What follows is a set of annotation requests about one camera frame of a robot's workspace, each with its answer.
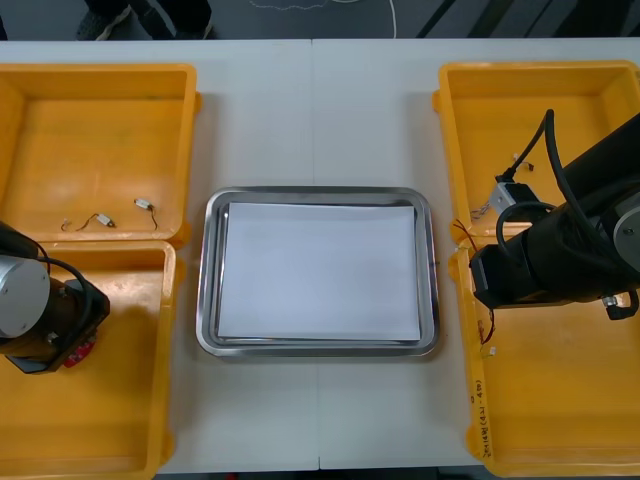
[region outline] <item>floor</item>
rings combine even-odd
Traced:
[[[442,0],[393,0],[399,38],[413,38]],[[465,37],[489,0],[457,0],[431,31],[433,38]],[[521,37],[547,0],[515,0],[493,37]],[[531,32],[548,37],[573,9],[576,0],[554,0]],[[209,0],[220,38],[386,38],[393,33],[389,0]],[[274,8],[296,5],[309,10]],[[82,0],[0,0],[0,14],[10,40],[73,40],[86,6]],[[623,34],[640,22],[640,1],[634,2]],[[114,40],[148,39],[135,19],[128,19]]]

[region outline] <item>metal cylinder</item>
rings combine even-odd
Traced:
[[[0,255],[0,337],[15,338],[40,319],[49,299],[49,275],[37,260]]]

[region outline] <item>yellow plastic bin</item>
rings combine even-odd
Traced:
[[[25,375],[0,359],[0,478],[150,479],[171,444],[171,331],[183,277],[175,251],[161,241],[43,246],[102,290],[111,313],[75,367]]]
[[[45,242],[183,245],[195,88],[189,65],[0,65],[0,218]],[[117,228],[76,231],[94,213]]]
[[[568,163],[640,112],[635,65],[454,64],[440,72],[440,113],[454,214],[478,248],[495,241],[496,215],[477,220],[493,177],[513,162],[544,112],[556,112],[560,157]],[[544,146],[534,148],[520,182],[542,201],[563,203]],[[511,224],[513,235],[528,225]],[[601,302],[497,310],[473,296],[471,245],[458,242],[449,272],[458,289],[472,424],[470,452],[500,476],[640,474],[640,316],[607,318]],[[495,347],[495,355],[490,355]]]
[[[195,85],[188,65],[0,65],[0,219],[111,302],[77,366],[29,376],[0,358],[0,478],[151,479],[173,451]],[[81,228],[94,213],[116,227]]]

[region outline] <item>black cable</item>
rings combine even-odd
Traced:
[[[529,142],[529,145],[527,145],[527,147],[524,149],[524,151],[518,157],[518,159],[515,162],[513,162],[513,165],[511,165],[509,168],[507,168],[502,175],[498,175],[496,177],[496,180],[498,182],[512,182],[513,181],[513,177],[515,176],[516,172],[518,171],[518,167],[520,166],[520,164],[522,162],[524,162],[524,159],[527,158],[527,155],[529,155],[529,153],[531,152],[533,147],[536,145],[536,143],[538,143],[538,140],[540,140],[540,137],[542,136],[542,133],[544,132],[544,125],[545,125],[545,120],[543,119],[542,122],[540,123],[540,126],[538,127],[538,130],[536,130],[535,135],[533,136],[533,138]]]
[[[547,154],[549,155],[549,161],[551,162],[551,169],[556,177],[558,188],[562,192],[567,203],[571,206],[573,216],[580,227],[580,230],[589,237],[589,240],[593,243],[594,247],[599,249],[606,257],[612,260],[618,265],[628,276],[636,281],[640,281],[640,273],[632,268],[627,262],[622,260],[620,256],[615,252],[610,244],[605,241],[595,227],[591,224],[587,215],[582,210],[578,199],[573,194],[571,186],[564,175],[562,163],[560,163],[560,156],[558,155],[558,147],[556,145],[555,125],[554,125],[554,112],[549,109],[545,113],[544,120],[544,136],[547,146]]]
[[[153,220],[153,225],[155,226],[153,231],[155,232],[156,230],[158,230],[158,222],[156,222],[156,208],[151,205],[149,207],[149,211],[151,212],[151,220]]]
[[[552,2],[553,2],[553,0],[547,0],[547,3],[545,4],[544,7],[542,7],[542,10],[540,10],[540,13],[538,13],[538,16],[535,18],[533,23],[529,26],[529,28],[527,28],[527,31],[524,32],[524,35],[523,35],[524,38],[527,38],[529,35],[531,35],[531,31],[538,24],[538,22],[542,18],[542,15],[544,15],[544,13],[547,11],[547,9],[551,6]]]
[[[482,338],[482,334],[480,335],[480,345],[485,345],[489,343],[489,340],[491,340],[491,337],[493,337],[493,334],[496,331],[496,317],[495,317],[495,313],[493,312],[493,308],[489,309],[489,320],[491,321],[491,327],[489,327],[489,333],[487,333],[487,336],[485,338]]]
[[[19,237],[24,238],[26,241],[33,243],[36,246],[36,248],[42,252],[42,256],[44,257],[43,263],[47,264],[47,274],[51,275],[51,263],[49,262],[49,255],[47,255],[47,251],[44,249],[42,245],[36,242],[33,238],[27,237],[24,233],[19,232],[17,230],[10,229],[10,230],[6,230],[4,233],[13,233],[14,235],[18,235]]]
[[[74,334],[67,336],[67,338],[73,338],[76,336],[75,332],[84,327],[84,324],[87,321],[87,318],[89,318],[89,314],[91,313],[91,285],[89,284],[87,279],[84,278],[84,276],[80,273],[78,269],[76,269],[75,267],[72,267],[66,262],[63,262],[62,260],[58,260],[50,257],[46,257],[46,258],[38,257],[36,260],[38,260],[39,262],[47,262],[48,264],[56,265],[66,270],[67,272],[72,274],[74,277],[76,277],[76,279],[80,283],[80,286],[82,287],[82,292],[84,294],[84,305],[82,308],[82,315],[80,316],[80,320],[76,324],[75,328],[72,330]]]
[[[512,262],[520,265],[522,262],[519,258],[515,257],[507,248],[507,242],[504,239],[504,232],[502,231],[504,228],[504,223],[509,219],[511,214],[516,210],[520,210],[523,208],[535,208],[535,209],[544,209],[544,210],[553,210],[556,208],[550,203],[544,202],[519,202],[514,203],[513,205],[509,205],[507,208],[503,210],[503,212],[498,217],[498,221],[496,222],[496,240],[498,240],[498,248],[502,252],[502,254],[507,257]]]

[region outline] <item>white cable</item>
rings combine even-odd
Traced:
[[[391,8],[391,21],[393,22],[393,38],[398,38],[398,24],[396,23],[396,6],[393,0],[389,0],[389,8]]]
[[[324,8],[329,3],[329,0],[325,0],[323,3],[309,5],[308,7],[302,7],[300,5],[289,5],[288,7],[277,7],[275,5],[259,5],[253,0],[249,0],[249,3],[256,8],[270,8],[272,10],[278,10],[279,12],[286,12],[287,10],[311,10],[313,8]]]
[[[316,3],[315,5],[309,5],[308,7],[303,7],[301,5],[289,5],[287,7],[278,7],[276,5],[260,5],[253,0],[248,0],[251,5],[256,8],[270,8],[272,10],[278,10],[279,12],[286,12],[287,10],[311,10],[313,8],[324,8],[329,2],[341,3],[343,5],[349,3],[356,3],[361,0],[325,0],[322,3]],[[398,24],[396,22],[396,7],[393,4],[393,0],[389,0],[389,8],[391,8],[391,21],[393,23],[393,38],[398,38]]]

